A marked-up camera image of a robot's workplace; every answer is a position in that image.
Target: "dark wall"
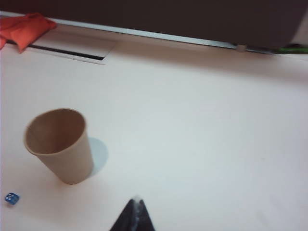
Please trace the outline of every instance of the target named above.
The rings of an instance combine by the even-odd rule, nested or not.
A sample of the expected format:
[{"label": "dark wall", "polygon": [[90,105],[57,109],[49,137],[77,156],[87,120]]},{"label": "dark wall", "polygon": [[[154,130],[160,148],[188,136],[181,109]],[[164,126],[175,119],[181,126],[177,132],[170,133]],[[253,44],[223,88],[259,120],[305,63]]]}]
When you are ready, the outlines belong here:
[{"label": "dark wall", "polygon": [[0,0],[0,10],[257,47],[288,44],[308,0]]}]

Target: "black object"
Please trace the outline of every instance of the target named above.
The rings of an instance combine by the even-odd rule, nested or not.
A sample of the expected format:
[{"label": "black object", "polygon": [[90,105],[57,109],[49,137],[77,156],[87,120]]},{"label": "black object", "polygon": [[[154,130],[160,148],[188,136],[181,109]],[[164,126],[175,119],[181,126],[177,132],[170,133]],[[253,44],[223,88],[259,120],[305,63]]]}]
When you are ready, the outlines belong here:
[{"label": "black object", "polygon": [[155,231],[144,201],[130,199],[110,231]]},{"label": "black object", "polygon": [[307,0],[0,0],[2,11],[264,48],[289,44],[307,8]]}]

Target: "cup rim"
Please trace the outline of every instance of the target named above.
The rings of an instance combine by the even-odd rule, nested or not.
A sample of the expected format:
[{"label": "cup rim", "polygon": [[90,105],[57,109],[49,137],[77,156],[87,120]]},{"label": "cup rim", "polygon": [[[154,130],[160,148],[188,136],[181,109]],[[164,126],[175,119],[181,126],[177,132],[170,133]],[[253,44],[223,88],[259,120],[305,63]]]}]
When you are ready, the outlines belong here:
[{"label": "cup rim", "polygon": [[[50,112],[63,110],[63,109],[76,112],[76,113],[78,113],[78,114],[82,117],[85,126],[84,126],[84,129],[83,129],[81,135],[78,137],[78,139],[77,139],[72,145],[70,145],[70,146],[68,146],[67,148],[64,148],[64,149],[62,149],[62,150],[60,150],[60,151],[58,151],[58,152],[56,152],[56,153],[43,154],[43,153],[36,153],[36,152],[32,151],[32,150],[30,149],[30,147],[28,146],[27,142],[26,142],[26,133],[27,133],[27,131],[28,131],[30,125],[31,125],[31,124],[34,122],[34,120],[35,120],[37,117],[39,117],[39,116],[42,116],[42,115],[47,114],[47,113],[50,113]],[[67,150],[69,150],[69,149],[73,148],[74,146],[76,146],[76,145],[82,140],[82,138],[85,136],[86,133],[87,133],[87,122],[86,122],[84,116],[82,115],[82,113],[80,113],[80,112],[77,111],[77,110],[71,109],[71,108],[63,107],[63,108],[57,108],[57,109],[52,109],[52,110],[46,111],[46,112],[41,113],[41,114],[37,115],[36,117],[34,117],[34,118],[27,124],[26,129],[24,130],[23,142],[24,142],[25,148],[26,148],[31,154],[33,154],[33,155],[35,155],[35,156],[43,156],[43,157],[48,157],[48,156],[50,156],[50,157],[51,157],[51,156],[55,156],[55,155],[59,155],[59,154],[65,153]]]}]

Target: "brown paper cup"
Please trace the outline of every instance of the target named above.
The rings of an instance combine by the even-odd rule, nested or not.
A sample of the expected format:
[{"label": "brown paper cup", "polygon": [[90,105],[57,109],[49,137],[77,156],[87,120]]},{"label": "brown paper cup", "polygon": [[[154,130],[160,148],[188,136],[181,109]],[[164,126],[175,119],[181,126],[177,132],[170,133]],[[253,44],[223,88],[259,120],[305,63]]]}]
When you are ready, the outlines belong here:
[{"label": "brown paper cup", "polygon": [[79,183],[92,172],[86,121],[77,111],[62,108],[35,117],[24,144],[64,183]]}]

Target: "vent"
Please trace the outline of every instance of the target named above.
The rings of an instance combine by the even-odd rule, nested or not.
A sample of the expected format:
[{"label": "vent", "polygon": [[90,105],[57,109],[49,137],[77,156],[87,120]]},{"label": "vent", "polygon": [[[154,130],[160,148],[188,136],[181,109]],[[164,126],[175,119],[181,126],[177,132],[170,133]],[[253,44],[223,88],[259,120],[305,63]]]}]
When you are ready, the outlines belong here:
[{"label": "vent", "polygon": [[28,50],[94,64],[105,64],[104,58],[115,42],[51,30],[28,46]]}]

